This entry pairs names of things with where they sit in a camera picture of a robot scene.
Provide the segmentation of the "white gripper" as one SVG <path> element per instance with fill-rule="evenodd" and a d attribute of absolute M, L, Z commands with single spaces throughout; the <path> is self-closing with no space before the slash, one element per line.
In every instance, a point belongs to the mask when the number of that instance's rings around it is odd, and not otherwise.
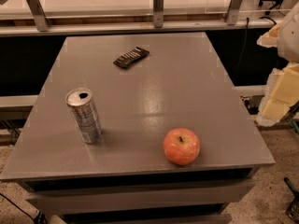
<path fill-rule="evenodd" d="M 257 44 L 278 48 L 278 55 L 292 62 L 282 70 L 274 68 L 267 79 L 256 121 L 270 127 L 284 118 L 299 101 L 299 2 L 282 23 L 261 35 Z"/>

